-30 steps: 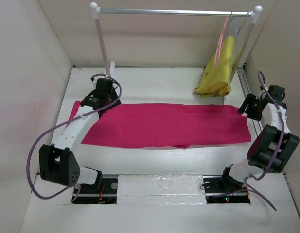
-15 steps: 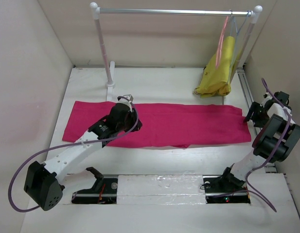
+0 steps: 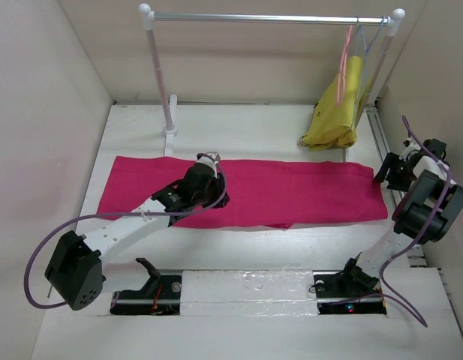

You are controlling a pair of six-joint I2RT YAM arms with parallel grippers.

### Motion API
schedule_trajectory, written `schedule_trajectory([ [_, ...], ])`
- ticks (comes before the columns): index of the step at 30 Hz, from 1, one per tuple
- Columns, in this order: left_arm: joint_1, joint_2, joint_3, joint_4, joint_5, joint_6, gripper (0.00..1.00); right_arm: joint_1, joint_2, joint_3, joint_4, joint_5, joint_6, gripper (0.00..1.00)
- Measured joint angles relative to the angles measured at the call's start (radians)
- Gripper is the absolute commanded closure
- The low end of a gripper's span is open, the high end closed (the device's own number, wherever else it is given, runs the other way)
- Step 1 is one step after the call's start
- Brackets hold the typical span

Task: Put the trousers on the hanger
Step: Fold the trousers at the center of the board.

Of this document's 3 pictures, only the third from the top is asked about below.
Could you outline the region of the pink trousers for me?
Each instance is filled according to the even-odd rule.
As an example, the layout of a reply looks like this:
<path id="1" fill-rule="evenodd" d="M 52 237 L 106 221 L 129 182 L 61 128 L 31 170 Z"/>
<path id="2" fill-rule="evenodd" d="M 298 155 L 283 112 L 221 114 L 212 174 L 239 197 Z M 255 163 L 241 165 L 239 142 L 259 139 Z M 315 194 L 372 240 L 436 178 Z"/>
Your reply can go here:
<path id="1" fill-rule="evenodd" d="M 173 157 L 114 160 L 99 214 L 130 212 L 153 193 L 180 179 L 191 160 Z M 181 220 L 179 227 L 273 227 L 345 224 L 388 217 L 372 168 L 350 162 L 221 160 L 230 201 Z"/>

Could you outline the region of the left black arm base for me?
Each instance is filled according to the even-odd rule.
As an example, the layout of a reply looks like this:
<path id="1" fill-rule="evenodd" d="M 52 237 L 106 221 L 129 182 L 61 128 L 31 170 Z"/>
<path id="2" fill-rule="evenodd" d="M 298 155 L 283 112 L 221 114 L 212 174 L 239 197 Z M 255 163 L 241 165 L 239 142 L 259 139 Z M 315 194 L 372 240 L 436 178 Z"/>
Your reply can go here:
<path id="1" fill-rule="evenodd" d="M 146 258 L 136 258 L 138 269 L 145 269 L 146 282 L 138 289 L 113 293 L 110 313 L 116 316 L 175 316 L 180 314 L 183 270 L 163 270 Z"/>

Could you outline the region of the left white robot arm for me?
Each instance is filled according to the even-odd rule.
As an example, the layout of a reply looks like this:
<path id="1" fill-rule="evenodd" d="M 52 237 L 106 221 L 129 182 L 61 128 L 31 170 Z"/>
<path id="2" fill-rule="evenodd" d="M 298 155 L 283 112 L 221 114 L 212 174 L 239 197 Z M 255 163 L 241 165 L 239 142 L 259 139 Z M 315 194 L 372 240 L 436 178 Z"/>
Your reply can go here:
<path id="1" fill-rule="evenodd" d="M 102 292 L 131 290 L 152 297 L 161 287 L 156 267 L 143 257 L 128 264 L 113 260 L 152 233 L 228 201 L 218 162 L 202 157 L 183 178 L 156 191 L 131 213 L 116 215 L 113 222 L 84 235 L 62 235 L 45 277 L 74 311 L 89 306 Z"/>

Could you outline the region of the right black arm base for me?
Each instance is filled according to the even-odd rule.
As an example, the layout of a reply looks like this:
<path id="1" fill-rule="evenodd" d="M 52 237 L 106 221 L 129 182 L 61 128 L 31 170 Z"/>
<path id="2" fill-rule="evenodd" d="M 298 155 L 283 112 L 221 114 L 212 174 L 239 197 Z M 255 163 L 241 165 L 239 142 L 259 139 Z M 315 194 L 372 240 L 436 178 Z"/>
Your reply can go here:
<path id="1" fill-rule="evenodd" d="M 341 271 L 314 271 L 308 291 L 316 296 L 319 315 L 386 315 L 380 282 L 350 258 Z"/>

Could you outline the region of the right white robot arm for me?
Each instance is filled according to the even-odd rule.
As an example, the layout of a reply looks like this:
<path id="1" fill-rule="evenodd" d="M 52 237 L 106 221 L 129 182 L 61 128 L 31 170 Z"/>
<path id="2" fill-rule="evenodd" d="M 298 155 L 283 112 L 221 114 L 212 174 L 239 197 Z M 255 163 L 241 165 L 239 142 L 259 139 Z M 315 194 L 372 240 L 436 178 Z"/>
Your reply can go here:
<path id="1" fill-rule="evenodd" d="M 348 260 L 338 276 L 346 295 L 376 287 L 383 264 L 417 240 L 418 245 L 438 242 L 463 209 L 463 187 L 448 176 L 446 144 L 427 139 L 418 145 L 404 142 L 401 154 L 390 152 L 374 177 L 374 183 L 404 193 L 392 214 L 394 225 L 382 238 L 356 258 Z"/>

